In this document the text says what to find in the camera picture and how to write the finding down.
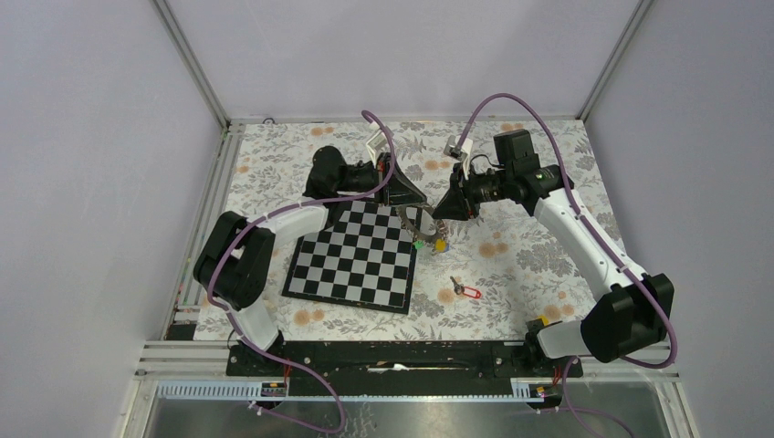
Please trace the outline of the key organiser with rings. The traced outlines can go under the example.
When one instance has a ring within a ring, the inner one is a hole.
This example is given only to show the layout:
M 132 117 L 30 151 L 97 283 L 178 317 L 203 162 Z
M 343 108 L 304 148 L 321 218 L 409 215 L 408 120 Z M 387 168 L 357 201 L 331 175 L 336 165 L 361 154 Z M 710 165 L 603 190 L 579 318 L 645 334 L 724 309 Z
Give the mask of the key organiser with rings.
M 449 229 L 440 219 L 434 219 L 434 208 L 428 203 L 401 205 L 395 208 L 402 228 L 413 239 L 416 249 L 428 249 L 434 255 L 440 255 L 450 249 Z

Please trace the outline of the key with red tag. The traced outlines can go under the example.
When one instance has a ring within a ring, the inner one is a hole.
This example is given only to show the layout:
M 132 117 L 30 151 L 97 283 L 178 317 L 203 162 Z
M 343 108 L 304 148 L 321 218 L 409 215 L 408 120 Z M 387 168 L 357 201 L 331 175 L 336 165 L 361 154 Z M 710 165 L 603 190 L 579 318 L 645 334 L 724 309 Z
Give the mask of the key with red tag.
M 454 276 L 450 277 L 453 284 L 453 292 L 462 297 L 469 297 L 471 299 L 480 299 L 482 292 L 474 287 L 465 286 L 461 282 L 457 281 Z

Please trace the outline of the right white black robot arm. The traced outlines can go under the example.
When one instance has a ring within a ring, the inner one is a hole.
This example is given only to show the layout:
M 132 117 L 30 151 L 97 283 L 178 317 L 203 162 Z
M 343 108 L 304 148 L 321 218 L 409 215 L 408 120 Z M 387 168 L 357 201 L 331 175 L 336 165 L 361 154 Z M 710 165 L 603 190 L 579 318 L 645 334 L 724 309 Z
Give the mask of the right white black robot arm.
M 481 204 L 503 200 L 522 206 L 558 240 L 596 302 L 581 320 L 532 323 L 523 352 L 527 370 L 545 376 L 572 356 L 629 360 L 639 349 L 675 341 L 669 321 L 675 289 L 669 278 L 648 274 L 600 229 L 563 164 L 541 164 L 527 130 L 498 134 L 494 143 L 497 164 L 476 172 L 472 142 L 449 137 L 444 153 L 456 163 L 433 217 L 466 221 L 478 217 Z

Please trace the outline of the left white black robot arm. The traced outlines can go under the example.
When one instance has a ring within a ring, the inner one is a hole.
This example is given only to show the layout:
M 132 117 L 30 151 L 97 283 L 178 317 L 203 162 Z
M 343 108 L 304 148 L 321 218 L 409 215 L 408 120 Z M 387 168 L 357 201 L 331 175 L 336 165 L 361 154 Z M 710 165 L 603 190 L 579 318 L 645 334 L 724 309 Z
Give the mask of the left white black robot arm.
M 261 299 L 275 249 L 331 228 L 360 198 L 390 206 L 424 203 L 427 197 L 393 161 L 348 164 L 333 146 L 318 149 L 300 200 L 254 222 L 229 211 L 220 215 L 193 270 L 211 304 L 225 311 L 235 333 L 251 346 L 248 363 L 263 375 L 280 369 L 280 331 Z

